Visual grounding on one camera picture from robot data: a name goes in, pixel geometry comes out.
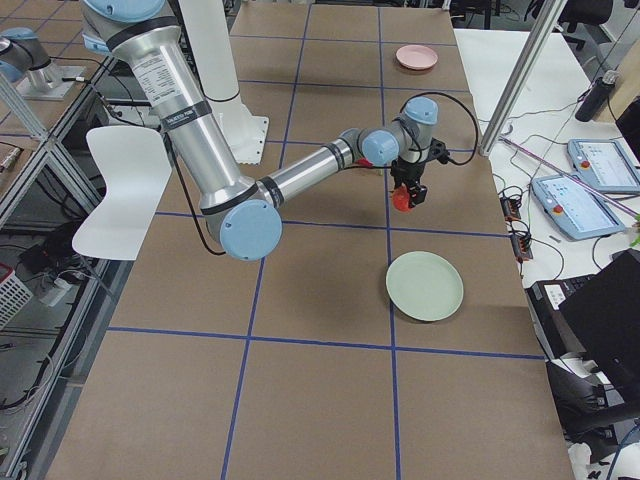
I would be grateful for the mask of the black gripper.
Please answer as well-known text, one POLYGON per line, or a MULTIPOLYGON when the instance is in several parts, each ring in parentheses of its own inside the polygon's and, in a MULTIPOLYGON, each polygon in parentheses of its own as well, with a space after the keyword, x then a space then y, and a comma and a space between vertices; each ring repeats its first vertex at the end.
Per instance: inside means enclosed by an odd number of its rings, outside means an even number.
POLYGON ((405 186, 408 195, 408 206, 415 208, 426 199, 428 188, 421 183, 425 162, 408 162, 402 158, 394 160, 391 164, 391 176, 394 180, 394 189, 405 186))

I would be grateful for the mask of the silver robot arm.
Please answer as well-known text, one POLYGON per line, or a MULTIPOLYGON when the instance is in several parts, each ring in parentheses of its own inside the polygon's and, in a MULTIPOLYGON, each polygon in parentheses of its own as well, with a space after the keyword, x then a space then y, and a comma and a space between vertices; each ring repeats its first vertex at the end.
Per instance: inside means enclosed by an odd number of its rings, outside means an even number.
POLYGON ((26 99, 61 101, 77 80, 84 80, 82 66, 61 66, 26 27, 1 32, 1 73, 26 99))
POLYGON ((218 1, 85 1, 87 48, 126 63, 198 186, 210 235, 231 257, 254 261, 280 241, 279 208, 350 167, 389 169, 405 205, 424 201, 425 165, 444 155, 432 135, 437 104, 410 99, 386 127, 350 129, 261 179, 237 156, 260 157, 267 119, 243 104, 223 5, 218 1))

